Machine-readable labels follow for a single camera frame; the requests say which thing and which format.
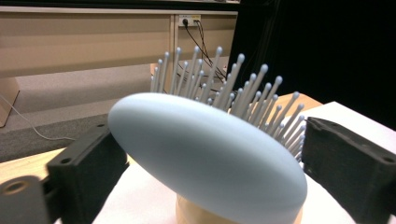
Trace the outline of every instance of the gray floor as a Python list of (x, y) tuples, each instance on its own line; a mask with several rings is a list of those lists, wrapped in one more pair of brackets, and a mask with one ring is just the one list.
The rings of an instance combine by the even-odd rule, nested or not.
[[(120, 98), (149, 91), (149, 64), (17, 77), (14, 106), (35, 126), (108, 113)], [(30, 127), (12, 111), (0, 133)]]

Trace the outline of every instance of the power outlet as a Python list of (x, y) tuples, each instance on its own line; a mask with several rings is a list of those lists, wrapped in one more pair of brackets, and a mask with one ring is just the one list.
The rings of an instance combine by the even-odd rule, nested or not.
[(178, 15), (178, 26), (184, 27), (184, 20), (187, 20), (189, 26), (198, 26), (197, 21), (201, 21), (201, 15)]

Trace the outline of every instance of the white cable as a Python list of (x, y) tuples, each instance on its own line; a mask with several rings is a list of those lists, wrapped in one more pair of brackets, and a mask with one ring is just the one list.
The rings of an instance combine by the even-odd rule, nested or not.
[(1, 93), (0, 93), (0, 96), (1, 96), (1, 98), (3, 98), (3, 100), (8, 104), (8, 105), (10, 105), (11, 106), (11, 108), (19, 115), (19, 116), (21, 116), (23, 119), (25, 119), (28, 123), (29, 123), (29, 125), (33, 128), (33, 130), (35, 130), (35, 133), (37, 133), (40, 137), (42, 137), (42, 138), (44, 138), (44, 139), (47, 139), (47, 140), (50, 140), (50, 141), (57, 141), (57, 140), (72, 140), (72, 141), (75, 141), (76, 139), (74, 139), (74, 138), (69, 138), (69, 137), (58, 137), (58, 138), (50, 138), (50, 137), (47, 137), (47, 136), (44, 136), (43, 134), (41, 134), (41, 133), (39, 133), (38, 132), (38, 130), (35, 128), (35, 125), (33, 125), (32, 124), (32, 122), (29, 120), (29, 119), (27, 119), (26, 117), (24, 117)]

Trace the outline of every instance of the carpet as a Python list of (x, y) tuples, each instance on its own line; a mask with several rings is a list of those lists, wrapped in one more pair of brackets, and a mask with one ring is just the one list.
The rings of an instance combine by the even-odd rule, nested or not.
[[(46, 137), (70, 137), (77, 139), (91, 127), (107, 123), (107, 114), (83, 119), (72, 119), (35, 127)], [(0, 162), (16, 160), (35, 154), (69, 146), (72, 140), (47, 140), (33, 128), (0, 134)]]

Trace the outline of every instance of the smooth oval object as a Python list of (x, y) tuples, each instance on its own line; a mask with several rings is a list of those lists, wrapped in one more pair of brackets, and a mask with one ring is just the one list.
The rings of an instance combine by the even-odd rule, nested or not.
[(193, 100), (138, 93), (113, 105), (120, 146), (177, 194), (238, 223), (292, 223), (306, 197), (298, 162), (251, 124)]

